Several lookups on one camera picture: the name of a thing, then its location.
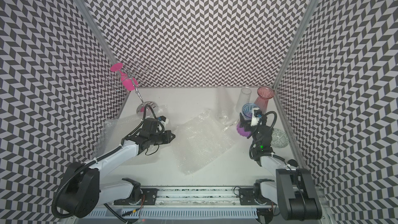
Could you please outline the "blue purple vase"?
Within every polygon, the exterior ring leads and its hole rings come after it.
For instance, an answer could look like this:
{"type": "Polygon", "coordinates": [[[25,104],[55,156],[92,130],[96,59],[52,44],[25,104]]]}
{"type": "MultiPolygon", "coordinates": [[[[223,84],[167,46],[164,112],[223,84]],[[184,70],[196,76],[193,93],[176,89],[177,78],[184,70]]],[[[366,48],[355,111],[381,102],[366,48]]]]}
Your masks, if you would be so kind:
{"type": "Polygon", "coordinates": [[[252,113],[251,110],[257,107],[254,103],[247,103],[243,106],[241,112],[239,113],[239,122],[237,124],[237,132],[239,135],[244,136],[244,137],[250,137],[252,131],[255,129],[255,127],[252,127],[250,125],[251,123],[251,117],[252,113]]]}

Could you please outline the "clear bubble wrap sheet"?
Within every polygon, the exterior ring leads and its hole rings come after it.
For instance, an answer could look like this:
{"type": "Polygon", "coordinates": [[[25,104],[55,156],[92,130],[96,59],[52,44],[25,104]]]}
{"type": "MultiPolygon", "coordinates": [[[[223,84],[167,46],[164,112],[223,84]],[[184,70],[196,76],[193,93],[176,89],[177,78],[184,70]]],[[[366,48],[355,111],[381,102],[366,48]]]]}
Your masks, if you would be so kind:
{"type": "MultiPolygon", "coordinates": [[[[101,141],[98,144],[94,153],[93,166],[99,168],[100,170],[110,169],[113,167],[117,168],[125,162],[139,156],[152,156],[156,154],[159,151],[160,147],[163,145],[151,145],[141,154],[138,154],[138,145],[136,145],[133,141],[125,141],[124,139],[133,134],[133,132],[136,131],[138,128],[141,128],[145,119],[157,119],[160,116],[163,115],[155,114],[152,108],[149,105],[146,105],[144,107],[144,113],[139,124],[134,127],[133,130],[127,132],[126,134],[120,134],[116,138],[116,141],[112,141],[112,138],[114,137],[114,133],[116,133],[116,131],[118,130],[118,122],[108,124],[108,126],[106,126],[104,129],[101,141]]],[[[169,124],[165,126],[165,131],[169,130],[168,126],[169,124]]]]}

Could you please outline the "clear glass vase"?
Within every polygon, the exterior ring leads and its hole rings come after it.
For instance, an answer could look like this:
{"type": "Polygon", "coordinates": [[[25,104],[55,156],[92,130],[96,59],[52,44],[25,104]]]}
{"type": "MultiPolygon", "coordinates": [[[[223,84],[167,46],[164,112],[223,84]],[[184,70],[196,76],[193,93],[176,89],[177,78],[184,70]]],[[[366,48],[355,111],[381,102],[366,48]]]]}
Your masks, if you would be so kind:
{"type": "Polygon", "coordinates": [[[235,106],[235,110],[237,113],[240,113],[243,106],[249,103],[250,98],[251,98],[251,89],[249,87],[242,87],[235,106]]]}

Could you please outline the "pink vase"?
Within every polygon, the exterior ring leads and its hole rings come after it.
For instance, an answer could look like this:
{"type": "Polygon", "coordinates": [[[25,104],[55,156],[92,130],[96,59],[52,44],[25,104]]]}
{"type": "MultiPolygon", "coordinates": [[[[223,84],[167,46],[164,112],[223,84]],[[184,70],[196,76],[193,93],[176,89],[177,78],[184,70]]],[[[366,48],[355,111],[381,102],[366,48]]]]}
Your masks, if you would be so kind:
{"type": "Polygon", "coordinates": [[[257,94],[258,97],[254,104],[265,114],[267,112],[268,102],[275,96],[275,92],[268,86],[262,86],[258,88],[257,94]]]}

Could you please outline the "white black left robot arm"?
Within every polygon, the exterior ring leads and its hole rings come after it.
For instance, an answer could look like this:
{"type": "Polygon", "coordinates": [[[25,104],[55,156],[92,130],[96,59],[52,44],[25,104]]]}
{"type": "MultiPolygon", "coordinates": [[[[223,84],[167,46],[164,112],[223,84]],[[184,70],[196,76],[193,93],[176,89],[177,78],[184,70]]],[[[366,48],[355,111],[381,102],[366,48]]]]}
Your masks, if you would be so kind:
{"type": "Polygon", "coordinates": [[[169,144],[175,135],[166,129],[168,123],[165,116],[145,118],[115,149],[87,163],[71,163],[53,197],[53,216],[83,218],[97,206],[118,200],[143,204],[144,194],[138,181],[123,178],[120,182],[105,184],[103,179],[150,146],[169,144]]]}

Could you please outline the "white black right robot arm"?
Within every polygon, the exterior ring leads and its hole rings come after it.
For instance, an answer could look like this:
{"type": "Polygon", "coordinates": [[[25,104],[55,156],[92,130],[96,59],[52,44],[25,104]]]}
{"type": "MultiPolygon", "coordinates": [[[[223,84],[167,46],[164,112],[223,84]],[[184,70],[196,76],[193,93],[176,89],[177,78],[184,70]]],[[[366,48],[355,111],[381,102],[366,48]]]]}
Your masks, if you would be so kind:
{"type": "Polygon", "coordinates": [[[299,167],[294,159],[286,160],[277,155],[271,147],[274,125],[277,114],[271,125],[267,125],[268,113],[256,110],[251,119],[239,115],[238,128],[247,133],[253,141],[249,147],[249,157],[260,167],[267,169],[272,178],[257,179],[253,189],[239,189],[242,205],[252,203],[268,205],[265,211],[258,210],[258,221],[261,218],[272,218],[278,209],[284,220],[320,220],[322,206],[309,170],[299,167]]]}

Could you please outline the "green patterned bowl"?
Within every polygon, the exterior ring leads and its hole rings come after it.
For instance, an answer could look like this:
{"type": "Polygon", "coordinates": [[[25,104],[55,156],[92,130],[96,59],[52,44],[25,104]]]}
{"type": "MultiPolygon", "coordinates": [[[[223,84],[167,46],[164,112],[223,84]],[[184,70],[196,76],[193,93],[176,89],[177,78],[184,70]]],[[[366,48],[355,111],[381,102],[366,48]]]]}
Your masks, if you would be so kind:
{"type": "Polygon", "coordinates": [[[285,148],[289,145],[289,138],[285,131],[274,128],[271,146],[274,148],[285,148]]]}

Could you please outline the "pink plastic wine glass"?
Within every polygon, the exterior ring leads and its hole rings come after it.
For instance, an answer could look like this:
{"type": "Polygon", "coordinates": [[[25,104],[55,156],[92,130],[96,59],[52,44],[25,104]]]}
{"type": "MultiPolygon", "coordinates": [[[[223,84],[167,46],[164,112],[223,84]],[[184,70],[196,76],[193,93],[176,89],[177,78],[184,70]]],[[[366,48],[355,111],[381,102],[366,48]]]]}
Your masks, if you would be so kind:
{"type": "Polygon", "coordinates": [[[131,73],[128,73],[128,70],[123,68],[122,63],[116,63],[110,68],[111,72],[118,72],[120,74],[120,80],[125,87],[126,90],[128,91],[135,91],[138,86],[137,80],[131,75],[131,73]]]}

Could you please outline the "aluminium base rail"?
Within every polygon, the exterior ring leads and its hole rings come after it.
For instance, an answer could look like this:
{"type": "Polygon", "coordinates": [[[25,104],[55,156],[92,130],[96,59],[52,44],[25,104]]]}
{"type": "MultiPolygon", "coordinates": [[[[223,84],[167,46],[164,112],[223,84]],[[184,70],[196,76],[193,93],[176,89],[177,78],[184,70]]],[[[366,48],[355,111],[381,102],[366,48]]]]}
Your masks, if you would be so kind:
{"type": "Polygon", "coordinates": [[[133,186],[124,181],[122,185],[105,185],[99,190],[96,199],[94,191],[82,197],[82,204],[75,215],[82,218],[96,207],[107,203],[139,208],[141,205],[228,205],[238,202],[239,205],[282,206],[284,194],[281,187],[272,180],[260,180],[252,187],[160,187],[148,188],[133,186]]]}

